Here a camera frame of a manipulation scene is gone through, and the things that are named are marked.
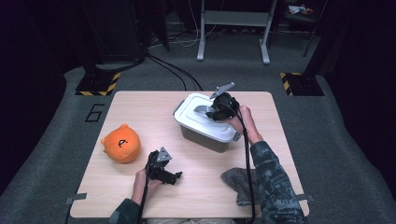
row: orange pumpkin plush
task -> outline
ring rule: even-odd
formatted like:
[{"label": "orange pumpkin plush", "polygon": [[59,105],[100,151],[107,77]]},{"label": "orange pumpkin plush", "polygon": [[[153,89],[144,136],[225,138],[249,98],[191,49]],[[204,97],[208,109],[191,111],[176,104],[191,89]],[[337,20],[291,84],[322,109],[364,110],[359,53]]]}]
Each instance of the orange pumpkin plush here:
[{"label": "orange pumpkin plush", "polygon": [[139,136],[125,123],[102,138],[101,143],[107,156],[118,162],[133,161],[140,154]]}]

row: white plastic container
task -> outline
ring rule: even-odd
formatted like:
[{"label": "white plastic container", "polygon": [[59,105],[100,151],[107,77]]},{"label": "white plastic container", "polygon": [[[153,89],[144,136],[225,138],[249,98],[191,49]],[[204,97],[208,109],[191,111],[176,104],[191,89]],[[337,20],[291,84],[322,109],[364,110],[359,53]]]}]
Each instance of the white plastic container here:
[{"label": "white plastic container", "polygon": [[201,93],[192,93],[174,112],[176,121],[180,124],[183,137],[203,147],[223,152],[232,141],[237,141],[240,134],[227,123],[214,121],[205,113],[194,111],[198,105],[211,106],[213,100]]}]

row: gray towel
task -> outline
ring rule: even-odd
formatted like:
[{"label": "gray towel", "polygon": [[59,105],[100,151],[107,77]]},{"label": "gray towel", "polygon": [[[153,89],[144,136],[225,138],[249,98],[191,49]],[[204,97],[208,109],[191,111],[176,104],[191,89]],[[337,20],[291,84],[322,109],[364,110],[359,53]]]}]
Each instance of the gray towel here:
[{"label": "gray towel", "polygon": [[[251,182],[253,185],[254,202],[255,204],[260,203],[259,191],[256,178],[256,170],[250,170]],[[250,190],[248,186],[248,174],[246,169],[232,168],[221,175],[221,179],[236,191],[236,204],[238,206],[250,205]]]}]

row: table leg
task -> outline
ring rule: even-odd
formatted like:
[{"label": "table leg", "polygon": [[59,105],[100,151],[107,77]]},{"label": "table leg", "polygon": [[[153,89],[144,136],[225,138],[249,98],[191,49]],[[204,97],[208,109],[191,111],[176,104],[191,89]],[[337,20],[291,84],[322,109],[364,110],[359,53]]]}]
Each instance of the table leg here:
[{"label": "table leg", "polygon": [[197,61],[204,60],[205,53],[205,0],[201,4],[201,39],[199,41]]},{"label": "table leg", "polygon": [[274,17],[276,1],[277,0],[274,0],[273,3],[271,4],[271,9],[268,14],[268,20],[267,20],[267,24],[265,26],[264,35],[263,35],[262,39],[260,39],[260,49],[262,50],[262,62],[264,64],[270,64],[270,57],[268,56],[268,49],[267,49],[267,39],[268,39],[268,35],[270,33],[271,23],[272,23],[272,20]]}]

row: gray floor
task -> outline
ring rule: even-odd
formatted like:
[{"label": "gray floor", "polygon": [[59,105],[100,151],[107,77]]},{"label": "gray floor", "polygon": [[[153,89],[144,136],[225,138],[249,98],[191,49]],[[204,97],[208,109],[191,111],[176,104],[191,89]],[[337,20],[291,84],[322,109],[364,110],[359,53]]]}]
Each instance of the gray floor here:
[{"label": "gray floor", "polygon": [[[277,35],[269,49],[271,64],[263,65],[259,38],[259,35],[211,37],[201,63],[196,61],[197,43],[189,48],[175,43],[169,52],[162,46],[149,52],[191,73],[205,91],[232,81],[236,84],[233,91],[273,94],[304,192],[316,198],[309,204],[310,223],[396,223],[396,202],[381,174],[365,159],[344,128],[324,77],[317,76],[317,80],[325,96],[285,93],[279,73],[303,72],[318,39],[303,58],[306,39]],[[55,117],[0,198],[0,223],[65,222],[68,207],[64,200],[75,193],[84,175],[115,93],[76,96],[75,87],[83,75],[82,68],[64,75],[67,90]],[[192,82],[180,76],[188,91],[194,91]],[[184,91],[184,88],[175,75],[146,59],[121,73],[115,91]],[[85,122],[94,104],[103,104],[98,107],[103,114],[98,122]],[[68,223],[107,220],[70,217]]]}]

